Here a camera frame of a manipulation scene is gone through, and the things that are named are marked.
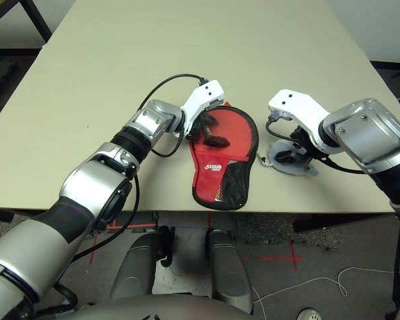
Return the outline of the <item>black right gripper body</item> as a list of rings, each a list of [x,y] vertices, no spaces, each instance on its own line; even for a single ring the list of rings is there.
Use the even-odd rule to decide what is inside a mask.
[[[295,144],[306,150],[307,154],[311,157],[315,155],[315,146],[310,140],[310,136],[306,130],[298,126],[291,134],[290,138],[294,140]]]

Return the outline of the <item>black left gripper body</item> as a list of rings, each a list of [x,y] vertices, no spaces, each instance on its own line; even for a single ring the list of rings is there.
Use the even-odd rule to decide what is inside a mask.
[[[201,112],[199,116],[194,120],[193,125],[186,135],[187,140],[198,140],[202,132],[204,132],[205,125],[205,114],[206,112]]]

